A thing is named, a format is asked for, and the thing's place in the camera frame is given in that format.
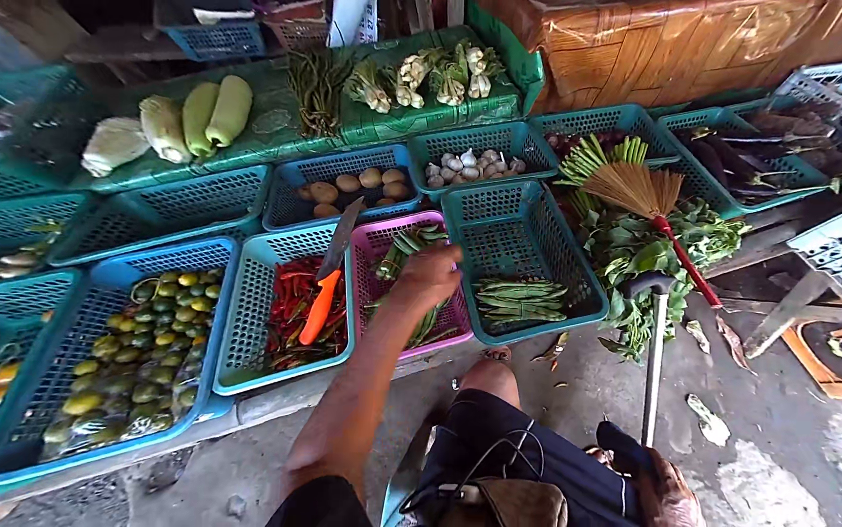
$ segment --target red broom handle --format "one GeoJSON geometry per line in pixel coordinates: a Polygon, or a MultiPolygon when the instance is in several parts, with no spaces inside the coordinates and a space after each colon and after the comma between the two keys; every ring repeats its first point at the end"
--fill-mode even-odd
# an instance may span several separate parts
{"type": "Polygon", "coordinates": [[[671,231],[671,225],[668,224],[668,220],[666,220],[664,216],[656,216],[655,219],[652,220],[652,225],[654,225],[659,231],[662,231],[664,235],[668,236],[671,243],[675,244],[675,254],[678,256],[678,259],[681,260],[681,266],[688,271],[689,275],[691,275],[692,280],[695,281],[695,285],[697,286],[697,291],[700,291],[701,294],[707,298],[710,307],[714,309],[723,307],[722,302],[719,301],[717,293],[714,293],[713,290],[710,289],[708,282],[704,280],[704,277],[701,276],[701,273],[691,262],[691,258],[688,256],[688,251],[684,250],[684,247],[678,243],[678,239],[675,238],[675,233],[671,231]]]}

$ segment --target concrete floor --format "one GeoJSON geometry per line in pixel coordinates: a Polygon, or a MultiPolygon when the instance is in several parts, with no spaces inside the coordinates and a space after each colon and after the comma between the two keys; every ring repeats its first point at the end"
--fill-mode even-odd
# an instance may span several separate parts
{"type": "MultiPolygon", "coordinates": [[[[701,500],[708,525],[842,526],[842,402],[825,401],[799,362],[777,342],[737,367],[698,295],[688,315],[702,322],[712,353],[682,330],[666,348],[656,447],[674,461],[701,500]],[[726,447],[708,443],[684,397],[697,394],[729,425],[726,447]]],[[[727,314],[744,337],[760,318],[727,314]]],[[[574,331],[559,367],[530,359],[554,340],[513,345],[512,367],[524,410],[579,446],[593,443],[605,414],[626,431],[641,425],[645,371],[620,363],[596,341],[594,327],[574,331]],[[566,387],[554,388],[555,383],[566,387]]],[[[380,520],[388,478],[427,413],[452,398],[451,379],[476,357],[392,383],[367,467],[369,517],[380,520]]],[[[279,468],[309,411],[276,419],[191,451],[109,474],[21,503],[10,526],[166,527],[264,525],[279,505],[279,468]]]]}

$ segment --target knee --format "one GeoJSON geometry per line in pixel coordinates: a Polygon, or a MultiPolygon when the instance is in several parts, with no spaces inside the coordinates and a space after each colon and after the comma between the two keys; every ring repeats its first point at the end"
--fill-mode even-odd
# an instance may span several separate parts
{"type": "Polygon", "coordinates": [[[521,409],[515,374],[508,365],[497,360],[483,359],[474,364],[460,383],[461,390],[466,388],[488,392],[521,409]]]}

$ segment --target person's hand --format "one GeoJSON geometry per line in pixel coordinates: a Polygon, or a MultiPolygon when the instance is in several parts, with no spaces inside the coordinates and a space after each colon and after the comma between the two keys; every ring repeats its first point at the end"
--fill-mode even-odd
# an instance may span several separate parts
{"type": "Polygon", "coordinates": [[[647,448],[656,476],[641,473],[637,478],[639,503],[647,527],[706,527],[701,504],[688,488],[678,467],[647,448]]]}
{"type": "Polygon", "coordinates": [[[440,240],[415,252],[398,275],[398,281],[391,286],[388,298],[427,313],[456,291],[460,272],[453,269],[453,264],[462,258],[459,246],[445,245],[440,240]]]}

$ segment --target pink plastic basket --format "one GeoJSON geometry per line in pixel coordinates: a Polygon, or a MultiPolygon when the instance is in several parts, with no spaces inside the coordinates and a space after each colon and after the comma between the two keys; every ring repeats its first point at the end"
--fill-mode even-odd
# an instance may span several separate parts
{"type": "MultiPolygon", "coordinates": [[[[426,211],[387,220],[385,222],[368,223],[361,225],[352,231],[350,245],[352,246],[351,259],[352,262],[347,261],[351,269],[354,269],[355,280],[347,283],[347,294],[353,300],[355,306],[355,328],[356,328],[356,342],[362,337],[366,331],[368,324],[369,311],[364,305],[371,304],[378,300],[382,294],[388,293],[393,282],[380,281],[375,278],[375,262],[377,262],[391,245],[391,237],[398,231],[405,231],[410,227],[424,227],[426,225],[438,224],[444,226],[443,215],[437,211],[426,211]]],[[[423,353],[430,353],[440,348],[445,348],[453,344],[468,341],[473,336],[472,326],[470,324],[470,315],[467,312],[467,303],[463,297],[463,290],[456,288],[456,293],[453,298],[440,310],[437,317],[437,323],[430,334],[434,335],[448,327],[458,327],[459,331],[453,333],[444,339],[437,342],[431,342],[424,346],[418,346],[410,350],[405,350],[398,357],[405,359],[423,353]]]]}

